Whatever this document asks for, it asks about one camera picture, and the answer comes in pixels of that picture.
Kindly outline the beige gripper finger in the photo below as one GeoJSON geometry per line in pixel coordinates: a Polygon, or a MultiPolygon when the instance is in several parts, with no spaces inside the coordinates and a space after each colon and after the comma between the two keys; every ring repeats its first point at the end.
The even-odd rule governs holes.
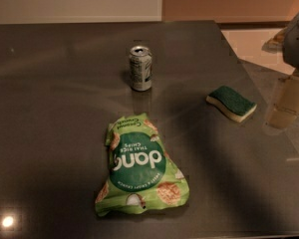
{"type": "Polygon", "coordinates": [[[280,78],[275,89],[267,123],[278,129],[288,127],[299,117],[299,69],[280,78]]]}

